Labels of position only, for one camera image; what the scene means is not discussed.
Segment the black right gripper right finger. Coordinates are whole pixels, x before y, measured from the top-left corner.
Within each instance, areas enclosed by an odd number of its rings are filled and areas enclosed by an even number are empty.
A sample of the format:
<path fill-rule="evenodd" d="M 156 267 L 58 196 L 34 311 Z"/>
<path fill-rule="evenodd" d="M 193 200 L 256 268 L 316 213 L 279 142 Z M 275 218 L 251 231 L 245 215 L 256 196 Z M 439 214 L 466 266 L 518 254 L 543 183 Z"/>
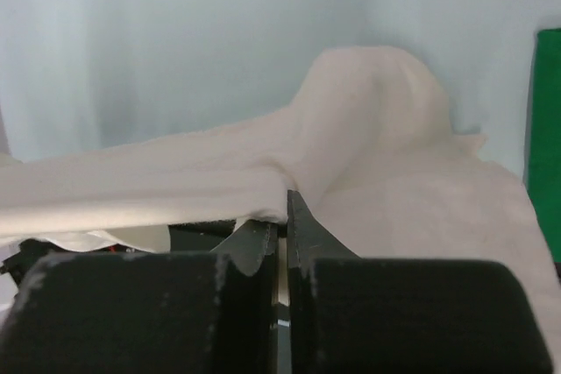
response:
<path fill-rule="evenodd" d="M 550 373 L 521 283 L 497 262 L 360 258 L 288 193 L 295 373 Z"/>

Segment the cream white t shirt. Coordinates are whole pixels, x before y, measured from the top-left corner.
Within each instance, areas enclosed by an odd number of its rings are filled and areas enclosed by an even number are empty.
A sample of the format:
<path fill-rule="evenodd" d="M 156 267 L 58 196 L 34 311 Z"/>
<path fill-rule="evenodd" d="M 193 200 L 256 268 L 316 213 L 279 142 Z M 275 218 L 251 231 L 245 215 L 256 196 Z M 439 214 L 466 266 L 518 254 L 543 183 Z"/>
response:
<path fill-rule="evenodd" d="M 157 251 L 157 225 L 285 222 L 287 193 L 364 257 L 499 261 L 538 304 L 560 301 L 522 182 L 451 129 L 448 97 L 394 47 L 323 52 L 272 114 L 143 143 L 1 160 L 1 241 L 55 236 Z"/>

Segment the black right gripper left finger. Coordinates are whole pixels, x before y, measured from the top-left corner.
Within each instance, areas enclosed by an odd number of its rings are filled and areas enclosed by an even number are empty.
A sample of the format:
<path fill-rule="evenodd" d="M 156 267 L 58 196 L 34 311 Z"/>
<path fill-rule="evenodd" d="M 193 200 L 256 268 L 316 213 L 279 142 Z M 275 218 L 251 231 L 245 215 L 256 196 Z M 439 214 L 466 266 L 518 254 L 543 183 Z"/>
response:
<path fill-rule="evenodd" d="M 1 329 L 4 373 L 273 373 L 278 228 L 210 251 L 51 252 Z"/>

